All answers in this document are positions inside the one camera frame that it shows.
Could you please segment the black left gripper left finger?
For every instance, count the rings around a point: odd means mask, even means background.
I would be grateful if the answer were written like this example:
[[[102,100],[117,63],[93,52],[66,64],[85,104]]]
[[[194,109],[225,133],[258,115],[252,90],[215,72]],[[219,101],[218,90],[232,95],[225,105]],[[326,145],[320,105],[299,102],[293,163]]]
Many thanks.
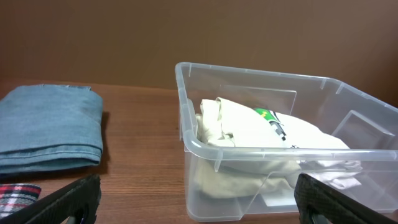
[[[1,224],[94,224],[101,200],[100,177],[78,179],[18,212]]]

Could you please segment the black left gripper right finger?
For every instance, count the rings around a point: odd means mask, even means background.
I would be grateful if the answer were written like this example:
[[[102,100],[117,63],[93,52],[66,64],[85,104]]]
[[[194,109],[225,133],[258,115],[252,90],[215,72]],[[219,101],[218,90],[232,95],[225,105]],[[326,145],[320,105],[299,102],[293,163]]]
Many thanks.
[[[301,224],[397,224],[308,174],[300,174],[294,198]]]

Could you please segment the white printed t-shirt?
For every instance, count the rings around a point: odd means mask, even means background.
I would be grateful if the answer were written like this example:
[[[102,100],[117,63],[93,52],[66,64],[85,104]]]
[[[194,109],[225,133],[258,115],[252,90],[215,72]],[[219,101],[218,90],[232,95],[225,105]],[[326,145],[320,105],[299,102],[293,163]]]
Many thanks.
[[[256,108],[277,135],[284,147],[298,149],[348,149],[349,146],[341,139],[322,132],[315,125],[294,116],[272,110]],[[360,173],[360,161],[298,161],[299,164],[310,166],[314,172],[308,175],[338,190],[360,186],[355,178]]]

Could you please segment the cream garment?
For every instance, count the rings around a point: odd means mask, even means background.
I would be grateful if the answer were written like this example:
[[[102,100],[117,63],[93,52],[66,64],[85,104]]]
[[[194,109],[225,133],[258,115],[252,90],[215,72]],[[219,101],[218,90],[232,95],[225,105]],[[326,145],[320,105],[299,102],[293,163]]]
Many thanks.
[[[268,121],[247,106],[217,98],[203,99],[196,115],[197,138],[208,145],[238,149],[282,148],[281,137]],[[294,189],[289,174],[300,166],[295,161],[222,161],[199,159],[194,181],[197,187],[213,198],[236,198],[260,194],[277,194]]]

